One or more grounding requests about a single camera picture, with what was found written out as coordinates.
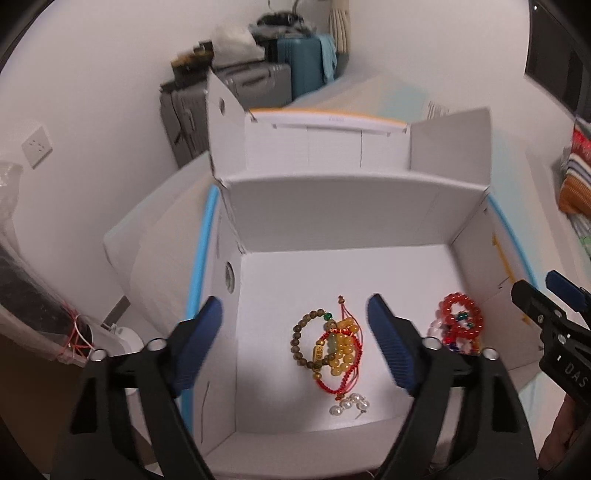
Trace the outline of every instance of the wall outlet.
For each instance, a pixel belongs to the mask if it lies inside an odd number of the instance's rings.
[[[39,165],[39,162],[53,151],[43,127],[39,127],[35,130],[35,133],[25,140],[22,144],[22,151],[33,168]]]

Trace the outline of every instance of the box hole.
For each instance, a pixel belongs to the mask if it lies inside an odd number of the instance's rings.
[[[226,262],[226,288],[228,292],[234,293],[236,287],[236,277],[234,275],[234,269],[230,262]]]

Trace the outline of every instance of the jewelry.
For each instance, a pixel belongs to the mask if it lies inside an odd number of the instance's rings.
[[[369,410],[369,402],[358,393],[353,393],[341,400],[338,405],[333,405],[330,408],[329,412],[332,416],[339,417],[345,412],[345,410],[349,410],[350,408],[352,408],[353,405],[357,406],[357,409],[360,411],[360,414],[367,413],[367,411]]]
[[[454,314],[454,305],[463,310]],[[441,303],[441,318],[431,324],[428,335],[440,338],[455,352],[480,353],[479,336],[483,330],[484,319],[474,300],[462,293],[452,293]]]
[[[351,313],[345,307],[345,299],[339,296],[339,304],[341,306],[341,321],[337,322],[333,319],[333,315],[330,312],[325,312],[323,309],[318,311],[312,310],[310,313],[304,315],[302,319],[294,326],[293,339],[291,341],[291,352],[294,354],[294,359],[298,365],[311,369],[314,373],[312,378],[316,381],[318,386],[325,392],[335,395],[338,405],[331,407],[331,414],[342,410],[352,408],[356,404],[364,406],[363,402],[366,400],[357,395],[356,398],[359,400],[351,400],[350,398],[345,399],[345,395],[353,390],[353,387],[359,379],[359,363],[363,354],[363,333],[361,326],[351,315]],[[308,361],[304,358],[304,355],[300,352],[300,338],[301,330],[311,320],[321,317],[326,323],[324,324],[324,334],[318,339],[313,349],[313,358]],[[324,346],[328,347],[328,354],[324,355]],[[322,373],[320,372],[323,367],[330,365],[330,373],[334,377],[340,377],[343,375],[340,386],[334,390],[329,388],[322,381]]]
[[[319,380],[322,378],[320,369],[328,365],[331,360],[335,360],[337,355],[327,355],[326,357],[322,358],[323,347],[325,344],[325,341],[322,338],[316,342],[316,346],[314,347],[313,361],[306,360],[303,353],[300,352],[301,330],[306,325],[308,325],[308,322],[314,320],[315,318],[323,318],[324,320],[330,321],[332,319],[332,314],[325,312],[323,309],[312,310],[310,313],[306,313],[297,323],[297,325],[294,326],[293,339],[291,340],[291,353],[294,354],[294,360],[299,366],[307,367],[314,371],[312,378],[314,378],[314,380]]]

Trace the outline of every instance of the red bead bracelet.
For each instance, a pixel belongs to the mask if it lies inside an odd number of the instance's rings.
[[[456,317],[452,314],[452,306],[455,304],[461,305],[467,310],[471,317],[473,327],[468,329],[464,328],[456,321]],[[462,293],[452,293],[445,297],[443,304],[441,305],[441,313],[443,315],[443,322],[450,328],[447,334],[447,339],[452,342],[455,342],[457,337],[466,340],[474,340],[484,329],[484,319],[482,318],[480,308],[476,306],[474,300]]]

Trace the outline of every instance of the blue suitcase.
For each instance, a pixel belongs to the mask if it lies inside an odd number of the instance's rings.
[[[318,38],[280,38],[277,40],[277,53],[279,63],[291,66],[294,100],[324,85],[322,47]]]

